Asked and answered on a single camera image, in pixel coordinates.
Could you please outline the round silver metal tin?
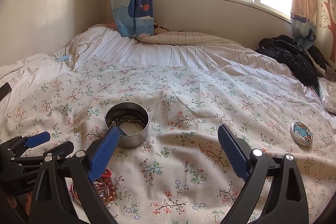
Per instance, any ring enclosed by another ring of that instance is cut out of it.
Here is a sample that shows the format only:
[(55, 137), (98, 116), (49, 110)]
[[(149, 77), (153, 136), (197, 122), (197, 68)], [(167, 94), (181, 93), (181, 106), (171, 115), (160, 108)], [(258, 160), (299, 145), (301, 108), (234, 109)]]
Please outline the round silver metal tin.
[(137, 148), (148, 136), (149, 113), (134, 102), (122, 102), (111, 107), (104, 117), (107, 128), (119, 130), (118, 146), (124, 149)]

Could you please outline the round tin lid with picture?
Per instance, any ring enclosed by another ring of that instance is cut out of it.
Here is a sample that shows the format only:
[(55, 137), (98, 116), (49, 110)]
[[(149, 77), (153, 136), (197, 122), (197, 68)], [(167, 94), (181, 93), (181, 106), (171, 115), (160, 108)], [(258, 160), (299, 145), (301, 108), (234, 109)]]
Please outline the round tin lid with picture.
[(294, 142), (300, 147), (310, 147), (313, 144), (311, 130), (301, 122), (294, 122), (290, 127), (290, 134)]

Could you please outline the floral bed sheet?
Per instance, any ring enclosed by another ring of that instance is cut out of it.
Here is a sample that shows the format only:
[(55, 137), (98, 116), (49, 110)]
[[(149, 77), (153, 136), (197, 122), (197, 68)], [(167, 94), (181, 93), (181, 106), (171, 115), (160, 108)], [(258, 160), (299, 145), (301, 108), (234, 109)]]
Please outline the floral bed sheet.
[[(221, 124), (269, 156), (294, 156), (310, 221), (335, 193), (335, 135), (318, 98), (309, 102), (274, 81), (230, 69), (125, 67), (94, 56), (2, 117), (1, 141), (48, 131), (50, 141), (27, 156), (65, 141), (86, 149), (104, 136), (106, 112), (122, 102), (144, 107), (150, 122), (146, 141), (117, 149), (108, 164), (117, 194), (110, 212), (119, 223), (219, 223), (244, 184), (218, 142)], [(310, 147), (294, 142), (294, 122), (311, 130)]]

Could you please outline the blue face mask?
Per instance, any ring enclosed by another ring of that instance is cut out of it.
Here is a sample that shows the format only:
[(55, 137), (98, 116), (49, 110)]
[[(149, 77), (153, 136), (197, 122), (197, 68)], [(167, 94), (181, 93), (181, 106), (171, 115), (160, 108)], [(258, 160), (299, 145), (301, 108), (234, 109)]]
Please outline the blue face mask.
[(58, 59), (56, 59), (57, 62), (62, 62), (62, 61), (67, 61), (67, 60), (70, 60), (72, 59), (72, 55), (66, 55), (66, 56), (62, 56)]

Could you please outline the black jacket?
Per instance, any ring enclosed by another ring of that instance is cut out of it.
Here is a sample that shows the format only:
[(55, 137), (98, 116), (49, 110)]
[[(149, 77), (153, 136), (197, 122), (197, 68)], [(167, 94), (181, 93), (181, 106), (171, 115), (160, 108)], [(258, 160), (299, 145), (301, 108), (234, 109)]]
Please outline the black jacket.
[(335, 70), (317, 47), (304, 50), (289, 36), (262, 39), (256, 52), (285, 64), (305, 86), (318, 88), (318, 77), (335, 80)]

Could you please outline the white striped duvet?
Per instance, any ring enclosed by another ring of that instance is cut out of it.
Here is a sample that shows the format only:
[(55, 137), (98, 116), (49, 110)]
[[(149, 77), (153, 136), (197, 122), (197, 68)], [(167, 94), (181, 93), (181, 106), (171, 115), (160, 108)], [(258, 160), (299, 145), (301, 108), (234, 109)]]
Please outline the white striped duvet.
[[(72, 55), (72, 59), (56, 61), (66, 55)], [(1, 84), (9, 83), (12, 88), (11, 93), (1, 100), (1, 116), (44, 83), (76, 69), (92, 56), (125, 66), (163, 65), (204, 71), (230, 69), (267, 82), (274, 81), (288, 94), (304, 94), (309, 102), (317, 99), (315, 92), (302, 86), (288, 67), (237, 42), (188, 46), (143, 43), (135, 38), (123, 38), (118, 31), (98, 24), (52, 55), (38, 53), (1, 67)]]

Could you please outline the striped beige pillow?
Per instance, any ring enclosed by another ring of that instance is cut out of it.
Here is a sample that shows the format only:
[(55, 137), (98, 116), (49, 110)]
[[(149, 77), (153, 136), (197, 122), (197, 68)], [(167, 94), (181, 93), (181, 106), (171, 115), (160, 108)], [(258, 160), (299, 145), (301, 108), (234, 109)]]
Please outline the striped beige pillow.
[(172, 46), (188, 46), (211, 43), (235, 43), (233, 40), (208, 35), (200, 32), (170, 31), (161, 34), (138, 38), (140, 42), (152, 44), (166, 44)]

